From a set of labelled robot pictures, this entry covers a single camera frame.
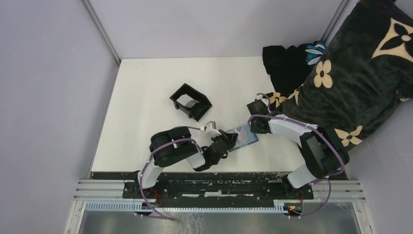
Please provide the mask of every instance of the gray wall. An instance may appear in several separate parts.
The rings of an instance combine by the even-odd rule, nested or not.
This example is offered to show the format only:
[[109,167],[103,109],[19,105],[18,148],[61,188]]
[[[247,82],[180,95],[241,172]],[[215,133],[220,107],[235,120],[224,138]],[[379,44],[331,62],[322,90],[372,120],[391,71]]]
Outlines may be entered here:
[[61,233],[115,63],[79,0],[2,0],[0,59],[0,233]]
[[261,56],[319,40],[340,0],[91,0],[124,59]]
[[[350,1],[345,17],[356,2]],[[413,17],[411,0],[397,0],[396,5]],[[363,186],[377,234],[413,233],[412,116],[413,100],[408,100],[376,133],[349,152],[347,170]]]

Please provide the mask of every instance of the gray floor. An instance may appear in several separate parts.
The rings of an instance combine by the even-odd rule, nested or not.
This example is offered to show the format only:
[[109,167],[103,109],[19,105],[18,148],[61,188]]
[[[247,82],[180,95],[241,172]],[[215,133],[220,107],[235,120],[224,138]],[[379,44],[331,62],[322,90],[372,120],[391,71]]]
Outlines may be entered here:
[[[304,213],[319,204],[305,204]],[[353,206],[328,204],[300,220],[281,214],[169,213],[176,221],[139,218],[124,212],[85,212],[82,234],[359,234]]]

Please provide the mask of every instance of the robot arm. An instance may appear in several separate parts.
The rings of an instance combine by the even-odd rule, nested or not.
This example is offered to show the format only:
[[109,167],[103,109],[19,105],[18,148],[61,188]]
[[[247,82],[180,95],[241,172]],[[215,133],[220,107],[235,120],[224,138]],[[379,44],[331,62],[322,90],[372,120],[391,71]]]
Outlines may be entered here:
[[338,153],[344,165],[349,162],[347,151],[334,129],[321,128],[315,124],[306,124],[297,120],[285,121],[287,116],[278,112],[270,113],[265,103],[260,99],[248,104],[247,107],[251,115],[276,116],[276,118],[257,117],[253,119],[251,121],[252,132],[280,134],[299,145],[305,164],[283,178],[283,182],[289,190],[298,189],[316,179],[325,178],[341,167],[338,157],[326,145],[326,142],[311,129],[316,129],[322,134]]
[[[238,137],[238,134],[229,134],[222,130],[216,130],[214,121],[201,128],[201,131],[214,135],[211,138],[213,143],[209,147],[202,147],[202,149],[188,140],[180,141],[182,139],[191,139],[188,127],[177,127],[153,135],[150,139],[150,151],[153,152],[155,149],[161,149],[153,154],[153,158],[145,167],[143,175],[141,172],[138,173],[138,178],[142,176],[142,188],[153,187],[165,167],[184,159],[197,172],[209,169],[212,165],[218,164],[221,158],[227,157],[228,150],[235,146]],[[175,141],[177,143],[165,147],[166,144]]]

